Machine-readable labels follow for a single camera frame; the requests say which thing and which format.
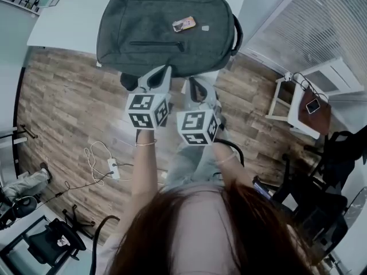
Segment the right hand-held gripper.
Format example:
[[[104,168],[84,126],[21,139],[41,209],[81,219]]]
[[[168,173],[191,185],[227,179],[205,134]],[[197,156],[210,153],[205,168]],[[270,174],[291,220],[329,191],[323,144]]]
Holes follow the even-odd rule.
[[[184,110],[177,112],[177,130],[189,146],[210,146],[226,120],[214,87],[199,77],[185,82]]]

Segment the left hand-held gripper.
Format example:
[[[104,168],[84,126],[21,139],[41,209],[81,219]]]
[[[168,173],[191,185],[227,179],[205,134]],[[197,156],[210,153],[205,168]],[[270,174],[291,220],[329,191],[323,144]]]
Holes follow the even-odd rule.
[[[138,79],[128,96],[125,111],[136,129],[157,130],[170,114],[172,67],[161,65]]]

